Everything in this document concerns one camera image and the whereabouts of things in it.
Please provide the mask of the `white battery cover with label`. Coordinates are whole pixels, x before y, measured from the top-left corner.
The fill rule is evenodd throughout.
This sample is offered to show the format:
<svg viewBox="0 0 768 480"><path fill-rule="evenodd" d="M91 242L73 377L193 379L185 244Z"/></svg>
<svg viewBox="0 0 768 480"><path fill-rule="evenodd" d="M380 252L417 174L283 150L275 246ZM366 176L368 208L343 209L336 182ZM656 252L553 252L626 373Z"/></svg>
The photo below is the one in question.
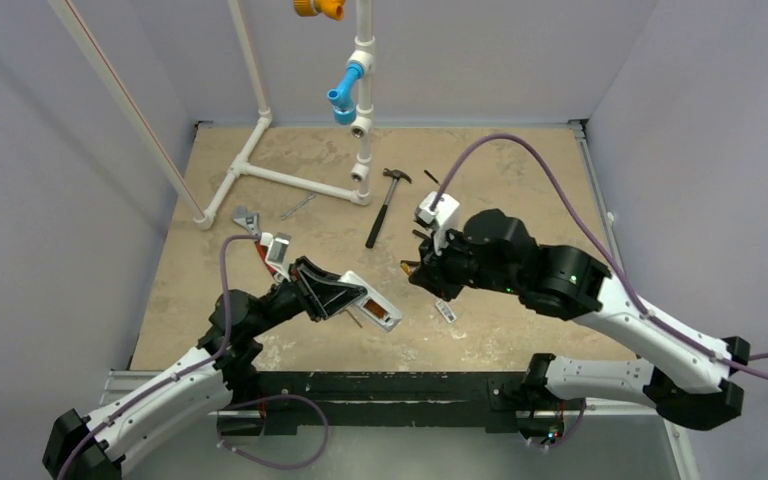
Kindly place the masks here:
<svg viewBox="0 0 768 480"><path fill-rule="evenodd" d="M456 314L454 313L454 311L452 310L452 308L447 302L441 299L438 299L435 302L435 307L439 312L439 314L447 323L452 324L457 320Z"/></svg>

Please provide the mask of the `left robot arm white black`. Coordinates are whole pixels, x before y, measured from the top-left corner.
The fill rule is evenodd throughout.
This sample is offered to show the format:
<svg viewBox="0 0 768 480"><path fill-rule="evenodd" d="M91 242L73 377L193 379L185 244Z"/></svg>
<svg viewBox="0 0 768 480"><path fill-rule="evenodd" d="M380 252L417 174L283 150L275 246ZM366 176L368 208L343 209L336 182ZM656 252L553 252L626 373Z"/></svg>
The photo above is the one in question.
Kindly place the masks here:
<svg viewBox="0 0 768 480"><path fill-rule="evenodd" d="M208 332L173 365L126 396L81 415L58 417L42 464L54 479L121 479L138 463L208 413L244 409L258 395L252 362L256 337L305 314L313 321L364 305L370 287L301 257L289 276L256 297L227 289L217 300Z"/></svg>

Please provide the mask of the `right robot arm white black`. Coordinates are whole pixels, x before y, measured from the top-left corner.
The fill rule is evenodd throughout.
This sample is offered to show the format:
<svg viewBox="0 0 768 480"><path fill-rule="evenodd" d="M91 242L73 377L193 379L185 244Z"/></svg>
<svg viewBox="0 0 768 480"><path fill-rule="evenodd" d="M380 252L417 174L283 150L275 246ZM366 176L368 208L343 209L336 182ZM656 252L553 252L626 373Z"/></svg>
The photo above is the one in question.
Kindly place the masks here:
<svg viewBox="0 0 768 480"><path fill-rule="evenodd" d="M526 309L612 338L634 353L626 361L534 355L520 394L531 405L579 398L630 402L682 427L709 431L740 416L744 392L731 377L750 346L714 338L634 303L618 275L585 251L542 245L525 224L498 209L473 215L462 229L441 209L420 207L427 229L410 282L450 301L467 287L514 295Z"/></svg>

